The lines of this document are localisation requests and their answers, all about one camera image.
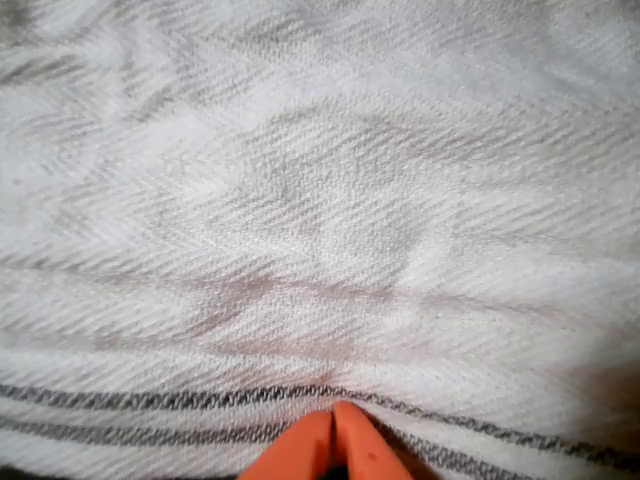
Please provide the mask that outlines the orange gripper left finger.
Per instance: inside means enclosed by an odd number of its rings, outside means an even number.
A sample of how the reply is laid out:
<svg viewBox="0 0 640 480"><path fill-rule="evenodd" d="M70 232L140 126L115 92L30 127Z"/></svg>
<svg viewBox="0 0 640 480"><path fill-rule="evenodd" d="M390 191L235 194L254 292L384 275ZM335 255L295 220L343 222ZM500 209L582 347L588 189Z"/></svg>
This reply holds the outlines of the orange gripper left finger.
<svg viewBox="0 0 640 480"><path fill-rule="evenodd" d="M333 417L310 413L285 430L239 476L240 480L313 480L331 463Z"/></svg>

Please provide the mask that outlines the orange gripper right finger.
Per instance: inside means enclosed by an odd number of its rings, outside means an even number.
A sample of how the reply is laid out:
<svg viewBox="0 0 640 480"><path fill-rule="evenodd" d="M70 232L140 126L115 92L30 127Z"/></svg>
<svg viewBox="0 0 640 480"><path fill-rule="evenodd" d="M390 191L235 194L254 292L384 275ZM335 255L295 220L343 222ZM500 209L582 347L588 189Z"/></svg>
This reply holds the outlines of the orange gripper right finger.
<svg viewBox="0 0 640 480"><path fill-rule="evenodd" d="M333 407L335 459L355 480L411 480L412 475L363 410L341 401Z"/></svg>

